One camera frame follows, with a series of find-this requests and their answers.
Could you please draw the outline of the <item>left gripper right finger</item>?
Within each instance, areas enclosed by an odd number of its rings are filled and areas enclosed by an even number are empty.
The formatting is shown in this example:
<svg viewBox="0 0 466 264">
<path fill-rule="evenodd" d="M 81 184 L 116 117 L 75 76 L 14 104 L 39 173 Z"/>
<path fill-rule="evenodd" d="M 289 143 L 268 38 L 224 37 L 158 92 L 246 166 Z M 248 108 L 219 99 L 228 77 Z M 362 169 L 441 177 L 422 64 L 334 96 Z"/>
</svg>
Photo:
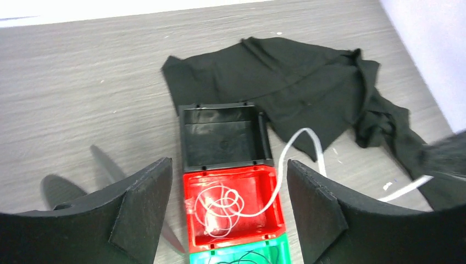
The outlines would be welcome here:
<svg viewBox="0 0 466 264">
<path fill-rule="evenodd" d="M 465 263 L 464 205 L 392 205 L 295 160 L 287 184 L 304 263 Z"/>
</svg>

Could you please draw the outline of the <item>black cloth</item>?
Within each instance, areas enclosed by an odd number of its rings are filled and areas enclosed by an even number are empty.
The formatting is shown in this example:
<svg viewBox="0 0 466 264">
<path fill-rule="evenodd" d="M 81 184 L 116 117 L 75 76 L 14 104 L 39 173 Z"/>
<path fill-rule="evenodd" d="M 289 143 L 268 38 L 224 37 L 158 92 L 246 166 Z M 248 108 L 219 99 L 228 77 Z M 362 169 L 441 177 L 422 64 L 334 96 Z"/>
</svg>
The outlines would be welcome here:
<svg viewBox="0 0 466 264">
<path fill-rule="evenodd" d="M 376 89 L 378 68 L 360 49 L 249 37 L 211 53 L 170 56 L 162 73 L 176 106 L 252 103 L 282 141 L 311 128 L 323 149 L 353 128 L 358 146 L 387 145 L 416 180 L 425 141 L 410 128 L 409 110 Z"/>
</svg>

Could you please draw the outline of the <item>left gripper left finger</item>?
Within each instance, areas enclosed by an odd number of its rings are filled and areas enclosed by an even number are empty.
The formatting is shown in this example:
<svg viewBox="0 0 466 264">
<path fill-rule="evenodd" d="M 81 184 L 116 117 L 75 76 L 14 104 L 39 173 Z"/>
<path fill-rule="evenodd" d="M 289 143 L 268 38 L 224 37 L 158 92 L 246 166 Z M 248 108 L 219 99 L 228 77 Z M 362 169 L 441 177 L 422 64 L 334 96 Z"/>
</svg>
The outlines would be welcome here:
<svg viewBox="0 0 466 264">
<path fill-rule="evenodd" d="M 153 263 L 171 158 L 52 211 L 1 214 L 1 263 Z"/>
</svg>

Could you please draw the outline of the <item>red plastic bin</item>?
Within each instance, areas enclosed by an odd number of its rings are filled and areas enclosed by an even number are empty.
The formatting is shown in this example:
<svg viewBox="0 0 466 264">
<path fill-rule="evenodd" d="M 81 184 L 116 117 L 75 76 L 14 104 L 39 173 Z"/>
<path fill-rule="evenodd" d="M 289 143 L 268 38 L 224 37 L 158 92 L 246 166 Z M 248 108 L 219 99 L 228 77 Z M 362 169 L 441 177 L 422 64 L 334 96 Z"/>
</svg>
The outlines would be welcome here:
<svg viewBox="0 0 466 264">
<path fill-rule="evenodd" d="M 190 253 L 275 239 L 286 232 L 274 167 L 185 173 L 183 185 Z"/>
</svg>

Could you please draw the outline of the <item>black plastic bin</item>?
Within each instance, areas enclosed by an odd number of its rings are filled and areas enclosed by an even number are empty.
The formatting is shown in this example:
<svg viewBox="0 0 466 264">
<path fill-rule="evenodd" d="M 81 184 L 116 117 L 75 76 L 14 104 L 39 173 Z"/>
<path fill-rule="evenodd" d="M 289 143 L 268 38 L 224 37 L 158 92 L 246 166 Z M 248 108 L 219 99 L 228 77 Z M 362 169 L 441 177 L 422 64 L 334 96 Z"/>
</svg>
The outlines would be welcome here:
<svg viewBox="0 0 466 264">
<path fill-rule="evenodd" d="M 254 104 L 180 105 L 177 113 L 184 173 L 274 165 L 268 119 Z"/>
</svg>

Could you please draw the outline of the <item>green plastic bin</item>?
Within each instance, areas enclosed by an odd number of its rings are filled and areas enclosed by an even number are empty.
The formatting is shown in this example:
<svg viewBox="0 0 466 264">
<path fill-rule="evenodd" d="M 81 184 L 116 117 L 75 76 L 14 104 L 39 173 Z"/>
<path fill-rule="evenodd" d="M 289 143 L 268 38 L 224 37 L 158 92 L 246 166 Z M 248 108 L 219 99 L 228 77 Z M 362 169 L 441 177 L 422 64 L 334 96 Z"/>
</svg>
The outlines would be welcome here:
<svg viewBox="0 0 466 264">
<path fill-rule="evenodd" d="M 292 263 L 286 234 L 275 239 L 193 253 L 189 259 L 190 264 Z"/>
</svg>

